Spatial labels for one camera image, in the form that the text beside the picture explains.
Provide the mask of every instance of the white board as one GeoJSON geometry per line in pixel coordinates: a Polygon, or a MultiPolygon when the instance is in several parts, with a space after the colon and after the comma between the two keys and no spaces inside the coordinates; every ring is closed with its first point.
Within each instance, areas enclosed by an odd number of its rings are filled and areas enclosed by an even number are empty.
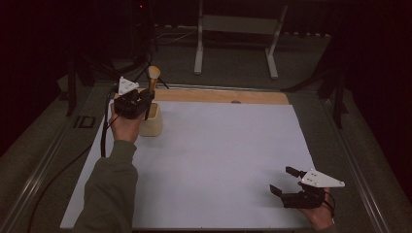
{"type": "MultiPolygon", "coordinates": [[[[134,229],[295,229],[309,227],[269,189],[298,192],[286,166],[314,168],[291,105],[158,102],[163,131],[139,137],[134,229]]],[[[100,131],[74,190],[62,228],[72,228],[100,157],[100,131]]],[[[107,133],[107,153],[113,136],[107,133]]]]}

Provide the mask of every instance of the sleeve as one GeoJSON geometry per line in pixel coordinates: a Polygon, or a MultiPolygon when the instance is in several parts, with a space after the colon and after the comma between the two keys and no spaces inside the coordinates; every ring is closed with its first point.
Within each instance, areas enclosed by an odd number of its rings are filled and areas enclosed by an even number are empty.
{"type": "Polygon", "coordinates": [[[314,231],[315,233],[337,233],[337,229],[336,229],[336,225],[333,224],[332,226],[323,229],[323,230],[319,230],[319,231],[314,231]]]}
{"type": "Polygon", "coordinates": [[[131,232],[137,170],[136,147],[114,141],[109,157],[100,158],[85,186],[85,205],[73,232],[131,232]]]}

